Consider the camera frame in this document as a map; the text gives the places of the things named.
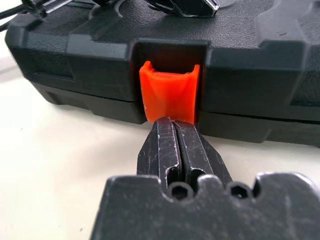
white table surface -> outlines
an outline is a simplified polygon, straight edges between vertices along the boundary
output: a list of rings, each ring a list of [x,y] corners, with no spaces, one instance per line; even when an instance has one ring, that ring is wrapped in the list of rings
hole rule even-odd
[[[19,4],[0,1],[0,11]],[[46,102],[23,78],[0,34],[0,239],[88,240],[104,185],[134,175],[151,124]],[[205,137],[235,181],[300,172],[320,187],[320,149]]]

white surface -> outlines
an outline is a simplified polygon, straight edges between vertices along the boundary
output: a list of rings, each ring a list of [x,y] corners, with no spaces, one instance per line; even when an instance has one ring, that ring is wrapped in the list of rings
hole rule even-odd
[[[0,10],[18,0],[0,1]],[[46,102],[22,77],[0,35],[0,239],[88,240],[106,179],[133,175],[151,124]],[[320,187],[320,149],[206,137],[235,181],[295,171]]]

scratched black metal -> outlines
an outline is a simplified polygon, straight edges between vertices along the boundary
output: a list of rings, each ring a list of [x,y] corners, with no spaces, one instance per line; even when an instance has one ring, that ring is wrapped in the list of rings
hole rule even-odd
[[[198,176],[213,174],[218,176],[225,186],[232,181],[224,161],[219,153],[201,136],[190,123],[175,121],[174,126],[179,142],[185,181],[192,187]]]
[[[162,189],[181,181],[181,157],[175,127],[170,118],[157,120],[138,155],[137,175],[156,175]]]
[[[174,201],[156,176],[107,181],[91,240],[318,240],[319,190],[304,176],[257,177],[237,198],[214,175],[198,178],[194,198]]]

orange latch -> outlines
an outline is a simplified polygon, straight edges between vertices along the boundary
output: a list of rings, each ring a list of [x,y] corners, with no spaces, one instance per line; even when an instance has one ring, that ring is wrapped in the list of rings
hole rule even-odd
[[[153,123],[170,117],[194,125],[199,72],[199,65],[185,74],[157,72],[146,61],[140,69],[140,84],[147,120]]]

black plastic case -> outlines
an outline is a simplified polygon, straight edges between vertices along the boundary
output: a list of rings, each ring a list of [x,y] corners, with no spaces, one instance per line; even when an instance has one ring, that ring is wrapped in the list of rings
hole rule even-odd
[[[126,122],[146,121],[139,69],[202,66],[202,134],[320,145],[320,3],[220,0],[213,18],[154,11],[144,0],[66,5],[18,15],[6,43],[49,102]]]

